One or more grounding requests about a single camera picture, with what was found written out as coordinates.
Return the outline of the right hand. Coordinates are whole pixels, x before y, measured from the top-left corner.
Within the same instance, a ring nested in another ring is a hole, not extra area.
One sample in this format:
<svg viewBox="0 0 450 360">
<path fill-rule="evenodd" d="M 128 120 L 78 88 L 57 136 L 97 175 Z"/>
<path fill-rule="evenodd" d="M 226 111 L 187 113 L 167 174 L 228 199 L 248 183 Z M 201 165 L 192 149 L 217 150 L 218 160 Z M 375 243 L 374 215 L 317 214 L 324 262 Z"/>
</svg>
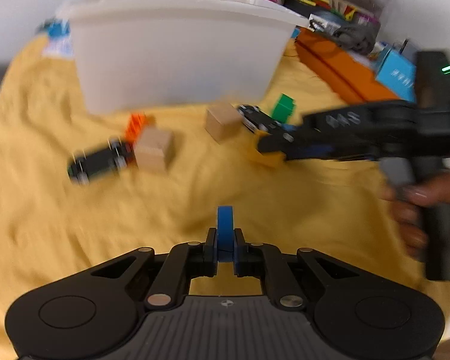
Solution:
<svg viewBox="0 0 450 360">
<path fill-rule="evenodd" d="M 389 202 L 390 215 L 398 223 L 398 233 L 406 253 L 418 260 L 428 243 L 419 209 L 438 203 L 450 204 L 450 172 L 437 175 L 423 184 L 405 187 L 402 193 L 403 198 L 400 199 L 398 190 L 387 183 L 382 198 Z"/>
</svg>

